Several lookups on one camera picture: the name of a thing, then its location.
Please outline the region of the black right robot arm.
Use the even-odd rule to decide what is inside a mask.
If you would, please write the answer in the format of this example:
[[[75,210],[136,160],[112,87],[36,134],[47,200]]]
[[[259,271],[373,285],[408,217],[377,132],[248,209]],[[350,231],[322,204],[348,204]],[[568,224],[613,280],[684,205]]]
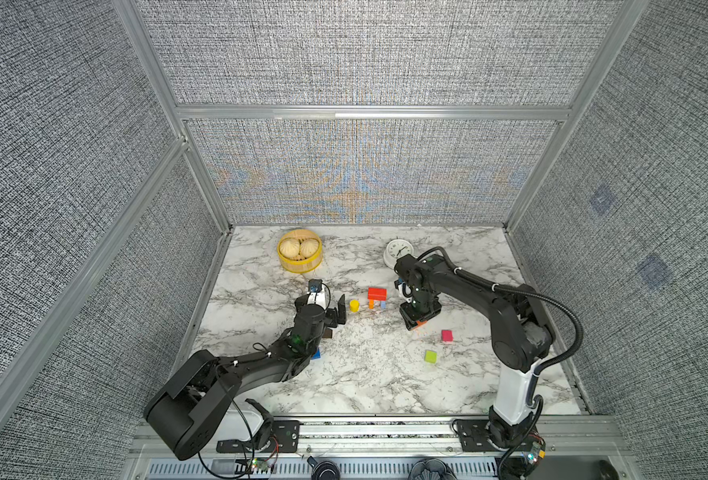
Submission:
[[[394,271],[395,286],[405,298],[400,314],[407,329],[415,330],[437,317],[442,294],[488,319],[492,348],[501,363],[497,396],[488,414],[489,441],[499,450],[519,446],[542,412],[543,399],[535,394],[541,374],[571,358],[583,344],[585,331],[578,316],[529,285],[504,285],[463,269],[442,247],[417,257],[406,254],[396,260]],[[572,344],[554,357],[548,305],[562,311],[574,327]]]

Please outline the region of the red wood block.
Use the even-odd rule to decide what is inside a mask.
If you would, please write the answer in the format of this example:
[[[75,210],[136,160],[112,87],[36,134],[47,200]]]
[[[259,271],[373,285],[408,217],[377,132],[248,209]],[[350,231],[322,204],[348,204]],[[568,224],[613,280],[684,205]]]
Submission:
[[[369,301],[386,301],[388,299],[388,290],[380,287],[370,287],[367,292]]]

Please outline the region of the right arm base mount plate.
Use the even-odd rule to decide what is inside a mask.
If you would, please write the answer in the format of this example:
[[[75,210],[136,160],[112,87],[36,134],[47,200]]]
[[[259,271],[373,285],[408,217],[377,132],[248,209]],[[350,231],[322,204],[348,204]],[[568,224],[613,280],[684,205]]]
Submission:
[[[534,444],[545,446],[545,438],[532,422],[533,416],[522,423],[510,426],[503,420],[490,421],[487,417],[454,419],[451,429],[457,435],[464,452],[504,453],[519,440],[517,451],[528,451]]]

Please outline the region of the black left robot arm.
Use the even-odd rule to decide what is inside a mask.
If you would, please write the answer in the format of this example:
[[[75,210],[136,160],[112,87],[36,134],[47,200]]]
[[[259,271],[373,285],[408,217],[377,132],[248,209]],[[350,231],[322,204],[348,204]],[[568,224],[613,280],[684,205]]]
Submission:
[[[214,437],[235,397],[298,376],[324,332],[346,321],[345,297],[327,309],[307,303],[296,308],[293,326],[264,350],[237,357],[199,350],[152,397],[144,418],[176,458],[188,460]]]

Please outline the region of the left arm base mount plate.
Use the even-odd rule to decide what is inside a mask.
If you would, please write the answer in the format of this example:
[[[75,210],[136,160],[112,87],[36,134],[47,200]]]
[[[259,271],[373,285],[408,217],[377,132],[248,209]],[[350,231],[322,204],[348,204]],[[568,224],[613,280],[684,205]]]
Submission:
[[[261,427],[255,446],[249,440],[219,439],[216,444],[218,453],[296,453],[300,440],[301,422],[296,420],[274,420],[271,429]]]

